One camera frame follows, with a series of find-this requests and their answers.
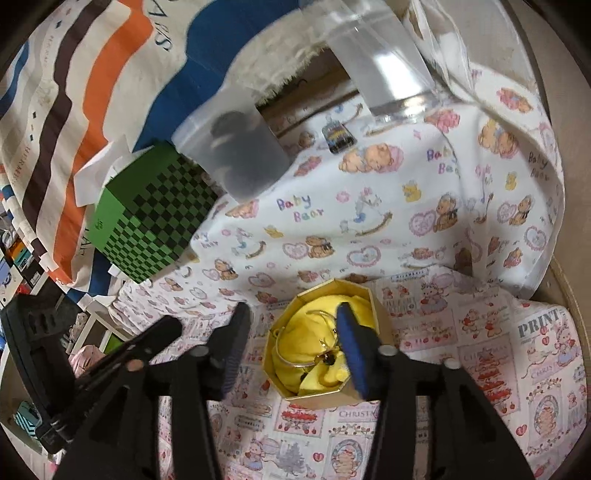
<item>small keychain tag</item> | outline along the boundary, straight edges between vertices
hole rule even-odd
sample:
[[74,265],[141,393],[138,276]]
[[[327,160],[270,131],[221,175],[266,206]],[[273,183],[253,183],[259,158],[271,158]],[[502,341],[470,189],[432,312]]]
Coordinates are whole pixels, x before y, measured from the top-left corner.
[[322,128],[322,134],[328,143],[329,150],[333,154],[347,150],[357,143],[355,137],[338,120],[332,120],[330,116],[326,118],[327,124]]

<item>transparent plastic cup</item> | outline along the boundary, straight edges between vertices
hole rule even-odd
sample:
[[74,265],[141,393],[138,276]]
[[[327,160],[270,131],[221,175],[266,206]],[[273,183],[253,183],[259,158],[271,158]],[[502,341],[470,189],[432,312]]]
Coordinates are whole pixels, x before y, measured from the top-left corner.
[[374,116],[419,115],[437,105],[435,82],[412,38],[382,0],[300,0]]
[[248,93],[236,86],[224,87],[189,115],[172,142],[239,203],[257,197],[290,166]]

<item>green checkered box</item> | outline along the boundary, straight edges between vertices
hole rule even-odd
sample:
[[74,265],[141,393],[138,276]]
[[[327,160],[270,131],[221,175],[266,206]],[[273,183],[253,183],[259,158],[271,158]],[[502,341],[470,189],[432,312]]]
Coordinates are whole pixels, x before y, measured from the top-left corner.
[[137,283],[150,278],[179,258],[217,199],[202,173],[155,145],[106,185],[87,238]]

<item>orange stripe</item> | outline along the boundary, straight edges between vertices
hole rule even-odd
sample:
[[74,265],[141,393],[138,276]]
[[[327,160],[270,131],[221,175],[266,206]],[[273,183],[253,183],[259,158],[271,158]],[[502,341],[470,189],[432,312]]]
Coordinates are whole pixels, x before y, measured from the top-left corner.
[[63,283],[72,282],[72,258],[78,248],[86,211],[85,207],[76,206],[74,175],[108,143],[103,135],[103,124],[115,83],[129,58],[152,33],[152,24],[142,13],[142,0],[119,2],[128,6],[131,14],[107,41],[90,71],[82,105],[88,128],[74,157],[66,186],[66,202],[57,226],[53,258],[59,267],[53,274]]

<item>cardboard box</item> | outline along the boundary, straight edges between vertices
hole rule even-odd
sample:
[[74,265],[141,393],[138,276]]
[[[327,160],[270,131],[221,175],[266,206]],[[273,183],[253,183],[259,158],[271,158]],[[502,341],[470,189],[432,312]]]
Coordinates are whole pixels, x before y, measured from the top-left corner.
[[[306,303],[326,295],[348,295],[351,297],[357,295],[363,299],[368,300],[371,303],[371,307],[374,312],[374,324],[376,326],[376,332],[380,340],[382,343],[387,343],[389,345],[394,344],[390,318],[383,305],[375,298],[370,289],[345,280],[329,280],[321,285],[300,293],[291,301],[291,303],[284,310],[283,314],[281,314],[281,316],[273,324],[271,331],[274,332],[285,326],[294,313],[296,313]],[[275,368],[273,366],[271,355],[271,352],[274,348],[275,337],[274,335],[269,335],[267,337],[267,345],[265,346],[263,369],[268,375],[269,380],[273,386],[279,391],[281,396],[289,402],[297,403],[298,405],[310,410],[321,410],[325,408],[352,405],[363,401],[359,393],[355,390],[351,378],[343,382],[341,386],[335,387],[329,392],[302,396],[293,395],[291,391],[287,390],[285,386],[283,386],[279,378],[277,378],[275,375]]]

